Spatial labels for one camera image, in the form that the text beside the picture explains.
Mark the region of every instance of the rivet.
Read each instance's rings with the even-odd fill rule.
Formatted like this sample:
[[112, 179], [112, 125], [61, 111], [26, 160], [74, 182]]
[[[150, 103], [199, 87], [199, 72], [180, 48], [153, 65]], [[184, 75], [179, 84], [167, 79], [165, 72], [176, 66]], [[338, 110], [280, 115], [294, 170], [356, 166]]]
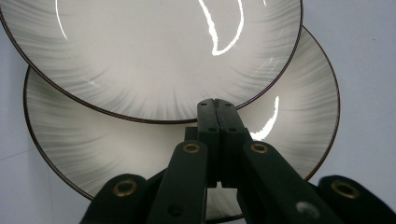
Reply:
[[187, 153], [196, 153], [200, 150], [200, 146], [196, 144], [187, 144], [183, 147], [183, 150]]
[[132, 179], [121, 180], [113, 188], [113, 194], [117, 197], [125, 197], [133, 194], [137, 189], [137, 184]]
[[317, 219], [320, 217], [320, 212], [316, 206], [309, 202], [297, 202], [297, 211], [308, 219]]
[[332, 182], [332, 189], [339, 195], [342, 195], [348, 199], [356, 199], [359, 197], [359, 191], [347, 182], [335, 180]]
[[268, 147], [261, 143], [253, 143], [250, 146], [250, 149], [252, 149], [253, 151], [255, 151], [257, 153], [266, 153], [269, 151]]

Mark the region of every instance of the white background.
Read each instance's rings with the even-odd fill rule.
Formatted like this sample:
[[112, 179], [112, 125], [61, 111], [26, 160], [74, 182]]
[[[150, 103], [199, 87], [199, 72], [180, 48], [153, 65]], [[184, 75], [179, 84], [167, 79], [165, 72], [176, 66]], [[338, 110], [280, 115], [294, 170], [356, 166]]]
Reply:
[[[311, 182], [350, 177], [396, 211], [396, 1], [305, 0], [304, 26], [328, 54], [341, 93], [335, 142]], [[0, 223], [78, 223], [89, 201], [51, 171], [28, 133], [26, 69], [0, 28]]]

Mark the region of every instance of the plate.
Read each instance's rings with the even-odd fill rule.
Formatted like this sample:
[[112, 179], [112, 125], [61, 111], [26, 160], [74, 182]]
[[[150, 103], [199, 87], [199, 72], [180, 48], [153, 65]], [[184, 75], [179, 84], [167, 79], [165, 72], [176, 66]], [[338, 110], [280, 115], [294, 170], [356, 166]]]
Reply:
[[183, 123], [207, 98], [242, 107], [282, 74], [301, 0], [0, 0], [24, 59], [59, 91], [123, 119]]
[[[78, 104], [29, 69], [25, 117], [49, 166], [91, 199], [110, 178], [149, 178], [164, 169], [190, 124], [145, 124], [117, 119]], [[273, 145], [304, 178], [329, 152], [339, 120], [335, 74], [324, 51], [306, 30], [288, 70], [262, 97], [239, 110], [256, 140]], [[234, 189], [210, 189], [207, 219], [241, 214]]]

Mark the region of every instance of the metal grommet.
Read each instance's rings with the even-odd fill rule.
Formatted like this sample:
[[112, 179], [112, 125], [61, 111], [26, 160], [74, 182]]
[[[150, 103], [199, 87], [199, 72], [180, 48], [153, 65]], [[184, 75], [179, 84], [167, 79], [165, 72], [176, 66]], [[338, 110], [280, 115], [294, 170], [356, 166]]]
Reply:
[[113, 194], [117, 197], [125, 197], [133, 194], [137, 189], [137, 184], [132, 179], [122, 180], [114, 186]]
[[183, 147], [183, 150], [187, 153], [195, 153], [198, 152], [200, 149], [201, 147], [196, 144], [187, 144]]
[[359, 197], [359, 195], [361, 195], [355, 187], [340, 180], [334, 180], [332, 182], [332, 189], [339, 195], [342, 195], [348, 199], [356, 199]]
[[257, 153], [266, 153], [269, 151], [268, 147], [266, 145], [263, 145], [261, 143], [253, 143], [250, 146], [250, 149], [257, 152]]

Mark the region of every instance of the ceramic plate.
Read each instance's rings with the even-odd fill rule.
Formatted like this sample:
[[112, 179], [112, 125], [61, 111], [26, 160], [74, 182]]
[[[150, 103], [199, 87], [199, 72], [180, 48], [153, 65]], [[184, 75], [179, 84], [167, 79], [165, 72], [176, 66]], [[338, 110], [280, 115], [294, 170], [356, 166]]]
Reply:
[[[78, 104], [30, 69], [25, 85], [27, 123], [51, 168], [91, 198], [110, 178], [145, 178], [164, 169], [186, 126], [117, 119]], [[256, 140], [272, 144], [300, 176], [308, 178], [332, 145], [339, 95], [332, 67], [316, 40], [302, 31], [288, 70], [271, 90], [239, 110]], [[210, 189], [207, 219], [240, 214], [234, 189]]]
[[220, 98], [242, 107], [289, 63], [301, 0], [0, 0], [22, 56], [50, 84], [101, 112], [182, 123]]

